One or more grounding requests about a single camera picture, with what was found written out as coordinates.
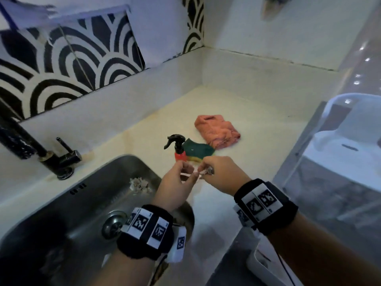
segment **black faucet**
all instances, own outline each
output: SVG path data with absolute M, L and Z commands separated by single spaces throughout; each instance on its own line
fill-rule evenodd
M 59 157 L 53 151 L 46 150 L 10 115 L 10 109 L 0 100 L 0 143 L 21 159 L 37 154 L 38 160 L 51 170 L 59 180 L 70 178 L 74 173 L 72 167 L 82 161 L 77 150 L 72 150 L 62 139 L 57 141 L 68 151 Z

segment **white countertop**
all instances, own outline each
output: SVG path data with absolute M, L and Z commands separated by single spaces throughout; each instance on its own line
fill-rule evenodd
M 303 90 L 296 91 L 290 98 L 305 94 Z M 252 178 L 272 180 L 310 118 L 295 117 L 298 115 L 279 110 L 281 106 L 276 96 L 274 106 L 269 106 L 228 91 L 197 87 L 85 154 L 84 162 L 68 180 L 58 181 L 50 175 L 0 205 L 0 237 L 117 156 L 134 154 L 162 177 L 174 164 L 173 146 L 163 150 L 167 136 L 179 133 L 204 142 L 193 124 L 199 114 L 221 114 L 241 133 L 237 144 L 217 151 L 217 155 L 231 156 Z M 184 260 L 172 265 L 159 281 L 163 285 L 204 285 L 241 229 L 232 209 L 233 198 L 205 181 L 196 183 L 188 202 L 195 215 L 193 236 Z

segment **white chair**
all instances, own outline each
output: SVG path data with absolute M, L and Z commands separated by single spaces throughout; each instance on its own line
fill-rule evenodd
M 336 130 L 319 131 L 338 100 L 357 103 Z M 377 145 L 381 138 L 381 96 L 362 93 L 335 96 L 327 102 L 317 127 L 302 147 L 311 137 L 283 187 L 302 159 L 307 158 L 355 183 L 381 192 L 381 148 Z

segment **drain strainer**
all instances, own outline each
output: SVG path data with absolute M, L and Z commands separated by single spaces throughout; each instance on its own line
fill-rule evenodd
M 102 227 L 102 236 L 107 239 L 114 239 L 120 233 L 120 229 L 127 221 L 127 215 L 122 211 L 113 211 L 109 214 Z

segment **pink cloth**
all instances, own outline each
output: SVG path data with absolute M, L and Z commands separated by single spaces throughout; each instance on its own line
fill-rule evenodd
M 199 115 L 194 126 L 214 149 L 226 148 L 241 137 L 231 122 L 225 121 L 222 115 Z

